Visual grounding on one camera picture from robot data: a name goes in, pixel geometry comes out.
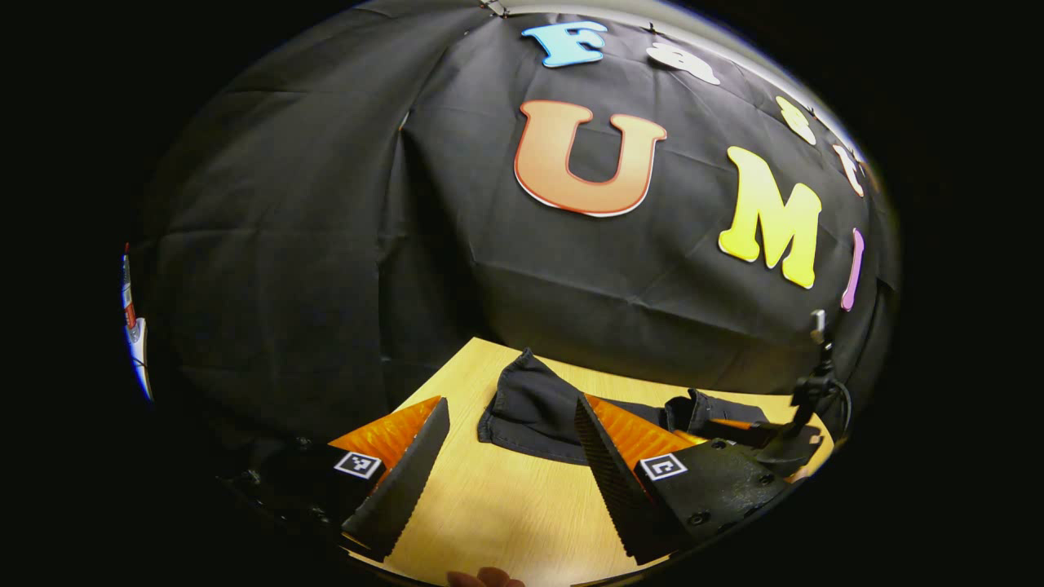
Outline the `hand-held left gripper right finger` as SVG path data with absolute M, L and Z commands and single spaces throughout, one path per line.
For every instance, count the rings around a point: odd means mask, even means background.
M 577 399 L 574 423 L 613 527 L 638 564 L 716 542 L 793 491 L 741 446 L 695 444 L 595 396 Z

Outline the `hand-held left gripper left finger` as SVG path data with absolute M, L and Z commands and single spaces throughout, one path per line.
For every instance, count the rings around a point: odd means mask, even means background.
M 382 562 L 416 510 L 449 432 L 433 396 L 329 442 L 261 439 L 224 486 L 277 525 Z

